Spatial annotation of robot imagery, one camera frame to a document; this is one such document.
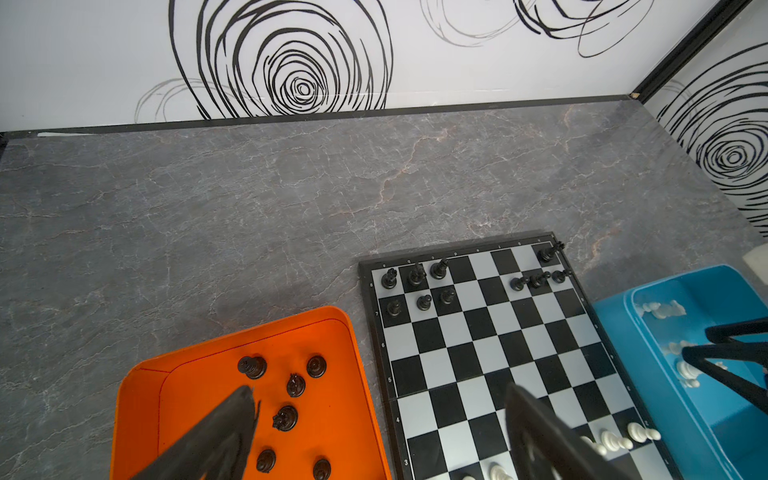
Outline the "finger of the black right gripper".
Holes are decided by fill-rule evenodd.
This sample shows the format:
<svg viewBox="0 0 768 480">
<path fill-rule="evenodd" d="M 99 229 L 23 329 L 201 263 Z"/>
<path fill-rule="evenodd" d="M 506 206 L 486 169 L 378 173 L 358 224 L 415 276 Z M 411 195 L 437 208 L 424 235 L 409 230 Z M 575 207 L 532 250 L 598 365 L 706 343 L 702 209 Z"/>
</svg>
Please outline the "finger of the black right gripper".
<svg viewBox="0 0 768 480">
<path fill-rule="evenodd" d="M 708 327 L 707 339 L 713 344 L 738 342 L 738 337 L 767 333 L 768 318 Z"/>
<path fill-rule="evenodd" d="M 767 413 L 767 389 L 748 381 L 730 370 L 724 370 L 715 360 L 738 360 L 767 367 L 766 342 L 733 342 L 684 347 L 683 360 L 709 377 L 728 387 L 763 413 Z"/>
</svg>

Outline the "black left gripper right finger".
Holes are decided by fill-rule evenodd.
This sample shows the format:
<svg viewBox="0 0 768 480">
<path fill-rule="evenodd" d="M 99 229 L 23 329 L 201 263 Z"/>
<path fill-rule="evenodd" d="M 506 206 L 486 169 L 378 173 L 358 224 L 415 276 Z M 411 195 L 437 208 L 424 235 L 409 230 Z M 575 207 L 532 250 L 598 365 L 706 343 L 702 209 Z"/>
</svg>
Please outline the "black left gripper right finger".
<svg viewBox="0 0 768 480">
<path fill-rule="evenodd" d="M 526 389 L 506 390 L 506 430 L 519 479 L 626 479 Z"/>
</svg>

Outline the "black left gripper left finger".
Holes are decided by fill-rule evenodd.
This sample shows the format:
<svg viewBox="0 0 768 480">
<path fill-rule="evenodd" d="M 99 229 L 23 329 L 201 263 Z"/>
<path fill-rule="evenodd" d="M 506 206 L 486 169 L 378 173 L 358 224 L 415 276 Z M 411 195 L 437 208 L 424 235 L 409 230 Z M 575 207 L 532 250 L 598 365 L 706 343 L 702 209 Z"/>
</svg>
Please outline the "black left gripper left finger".
<svg viewBox="0 0 768 480">
<path fill-rule="evenodd" d="M 251 387 L 236 389 L 136 479 L 241 479 L 260 413 Z"/>
</svg>

